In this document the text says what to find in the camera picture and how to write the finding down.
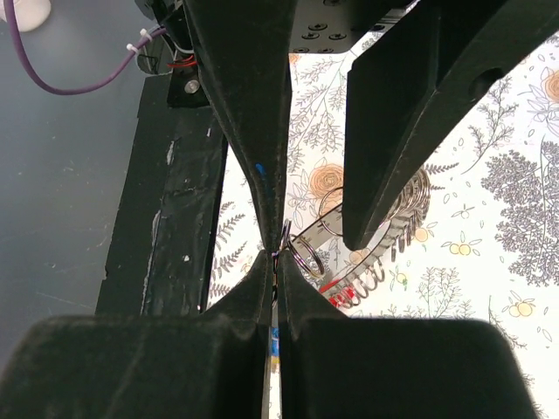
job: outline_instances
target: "blue mark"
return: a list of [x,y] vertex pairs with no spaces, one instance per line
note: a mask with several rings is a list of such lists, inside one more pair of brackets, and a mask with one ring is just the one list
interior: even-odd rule
[[264,186],[266,187],[266,192],[268,194],[268,197],[270,198],[270,200],[273,200],[272,189],[270,188],[270,185],[268,184],[268,181],[266,179],[266,171],[264,170],[264,166],[262,166],[260,163],[256,163],[256,169],[260,173],[260,176],[262,177],[262,181],[264,181]]
[[280,357],[280,330],[272,327],[272,356]]

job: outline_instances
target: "cable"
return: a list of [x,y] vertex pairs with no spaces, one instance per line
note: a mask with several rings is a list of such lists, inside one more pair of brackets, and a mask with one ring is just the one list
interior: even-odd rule
[[185,67],[193,67],[197,64],[198,63],[194,59],[194,54],[192,54],[188,58],[183,58],[183,59],[175,60],[172,63],[168,63],[167,66],[169,66],[170,68],[185,68]]
[[[159,29],[161,29],[162,27],[157,25],[153,28],[151,28],[150,30],[146,31],[147,34],[149,34],[149,36],[152,36],[153,33]],[[176,60],[176,55],[178,53],[178,51],[175,49],[175,47],[171,47],[171,45],[173,45],[173,43],[171,41],[168,42],[168,40],[166,39],[168,38],[167,35],[162,35],[162,40],[163,40],[163,45],[165,45],[164,47],[166,47],[169,50],[169,55],[171,55],[171,57],[173,58],[173,60]],[[156,57],[155,55],[150,55],[153,54],[154,52],[149,52],[148,47],[150,46],[150,44],[145,45],[143,48],[140,49],[140,53],[138,55],[136,55],[136,66],[138,67],[138,69],[141,72],[145,72],[146,74],[152,74],[152,75],[162,75],[162,74],[171,74],[173,71],[172,69],[169,69],[168,72],[159,72],[159,64],[160,61],[162,60],[162,55],[164,53],[164,51],[162,50],[159,53],[159,57]]]
[[[21,34],[19,33],[19,28],[17,27],[17,19],[16,19],[16,9],[14,7],[14,0],[3,0],[3,7],[6,13],[6,22],[8,22],[8,27],[10,29],[10,36],[11,41],[14,44],[14,48],[16,49],[17,57],[21,65],[23,66],[27,75],[33,80],[33,82],[39,86],[41,89],[45,90],[48,93],[57,94],[59,96],[73,96],[76,94],[83,94],[83,93],[90,93],[94,92],[95,90],[99,90],[102,87],[108,85],[111,81],[116,79],[116,77],[121,74],[121,72],[126,68],[126,66],[132,61],[136,55],[136,51],[143,48],[147,45],[150,41],[147,37],[142,37],[141,41],[138,42],[136,45],[131,45],[131,49],[129,50],[128,55],[124,58],[122,63],[117,67],[117,69],[109,75],[106,79],[103,79],[99,83],[96,83],[91,86],[81,87],[78,89],[58,89],[57,87],[52,87],[46,84],[35,72],[35,69],[31,65],[29,57],[27,57],[27,53],[25,52],[24,43],[21,39]],[[150,33],[152,38],[157,38],[167,31],[164,28],[161,28],[153,33]]]

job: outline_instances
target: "red object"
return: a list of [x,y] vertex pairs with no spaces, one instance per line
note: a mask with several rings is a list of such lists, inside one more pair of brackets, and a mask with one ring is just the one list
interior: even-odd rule
[[173,61],[172,63],[168,63],[167,65],[171,68],[184,68],[192,67],[196,64],[197,62],[194,60],[194,55],[191,55],[188,58],[178,59],[177,61]]
[[[334,285],[337,284],[338,282],[340,282],[340,281],[338,280],[338,281],[335,281],[334,283],[330,283],[330,284],[328,284],[328,285],[325,285],[324,287],[321,288],[321,290],[322,290],[323,288],[327,288],[327,290],[329,290],[330,288],[332,288],[332,286],[334,286]],[[336,293],[336,294],[334,295],[334,297],[330,297],[330,298],[328,299],[328,301],[330,301],[330,304],[332,304],[332,306],[338,308],[339,306],[341,306],[341,305],[343,304],[343,300],[344,300],[344,299],[343,299],[343,297],[341,296],[341,293],[342,293],[342,292],[343,292],[344,294],[346,294],[346,297],[348,297],[349,299],[352,299],[352,298],[355,296],[355,292],[351,289],[351,287],[349,287],[349,286],[344,286],[341,292]]]

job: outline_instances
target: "cable tie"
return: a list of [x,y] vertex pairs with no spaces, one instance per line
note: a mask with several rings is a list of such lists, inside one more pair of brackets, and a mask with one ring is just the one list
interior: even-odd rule
[[136,55],[138,55],[140,53],[140,51],[138,51],[138,49],[135,46],[133,46],[132,44],[126,45],[126,49],[129,50],[129,51],[134,51],[134,53]]
[[142,30],[140,31],[140,35],[141,35],[142,38],[147,38],[147,39],[149,39],[149,42],[151,42],[151,41],[154,40],[153,37],[152,37],[151,35],[149,35],[149,32],[148,32],[146,29],[142,29]]

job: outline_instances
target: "red wire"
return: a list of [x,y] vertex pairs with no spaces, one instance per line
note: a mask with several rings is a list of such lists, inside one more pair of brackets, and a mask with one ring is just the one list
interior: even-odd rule
[[167,65],[171,68],[184,68],[184,67],[193,67],[196,64],[198,64],[196,61],[192,61],[191,63],[170,63]]
[[197,64],[197,62],[195,60],[193,61],[193,59],[194,59],[194,54],[192,54],[188,58],[183,58],[183,59],[178,59],[177,61],[173,61],[172,63],[169,63],[168,66],[171,68],[192,67]]

